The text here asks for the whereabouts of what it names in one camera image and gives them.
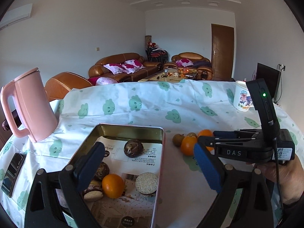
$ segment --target black circular label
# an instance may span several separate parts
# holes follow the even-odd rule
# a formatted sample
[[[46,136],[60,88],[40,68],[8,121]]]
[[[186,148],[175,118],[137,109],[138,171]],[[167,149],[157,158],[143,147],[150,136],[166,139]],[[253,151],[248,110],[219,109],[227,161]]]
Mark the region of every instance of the black circular label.
[[[104,152],[104,157],[106,158],[106,157],[108,157],[110,155],[110,152],[108,151],[108,150],[106,150],[105,152]]]
[[[135,219],[133,219],[132,217],[130,216],[126,216],[126,217],[123,217],[121,219],[121,224],[124,226],[124,227],[131,227],[133,226],[135,223]]]

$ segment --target human hand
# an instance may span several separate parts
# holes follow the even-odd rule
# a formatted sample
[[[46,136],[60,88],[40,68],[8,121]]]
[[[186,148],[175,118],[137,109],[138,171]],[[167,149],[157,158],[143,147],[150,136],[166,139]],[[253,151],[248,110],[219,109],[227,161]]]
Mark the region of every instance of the human hand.
[[[276,182],[276,165],[274,162],[256,164],[262,174],[272,182]],[[297,202],[304,191],[304,170],[297,155],[294,160],[279,165],[280,186],[284,204]]]

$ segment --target wooden door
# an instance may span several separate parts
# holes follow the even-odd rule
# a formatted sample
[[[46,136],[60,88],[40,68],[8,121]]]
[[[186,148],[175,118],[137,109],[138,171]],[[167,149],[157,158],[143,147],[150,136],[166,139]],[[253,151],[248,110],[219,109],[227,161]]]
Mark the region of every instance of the wooden door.
[[[229,81],[234,58],[234,28],[211,24],[213,80]]]

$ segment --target pink pitcher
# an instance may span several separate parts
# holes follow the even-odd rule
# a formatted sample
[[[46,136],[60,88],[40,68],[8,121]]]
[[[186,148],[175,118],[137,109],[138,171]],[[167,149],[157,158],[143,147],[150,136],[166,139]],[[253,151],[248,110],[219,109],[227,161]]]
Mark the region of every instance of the pink pitcher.
[[[12,96],[20,121],[25,127],[17,128],[8,104]],[[32,142],[41,141],[54,132],[58,125],[48,102],[38,68],[34,68],[2,87],[1,104],[12,133],[21,138],[29,136]]]

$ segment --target flat screen tv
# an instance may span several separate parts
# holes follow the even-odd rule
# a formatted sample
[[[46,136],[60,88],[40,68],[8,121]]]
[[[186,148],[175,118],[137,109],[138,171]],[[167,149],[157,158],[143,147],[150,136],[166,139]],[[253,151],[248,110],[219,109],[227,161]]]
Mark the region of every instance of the flat screen tv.
[[[265,80],[271,98],[276,100],[280,84],[281,72],[266,65],[258,63],[256,74],[256,79]]]

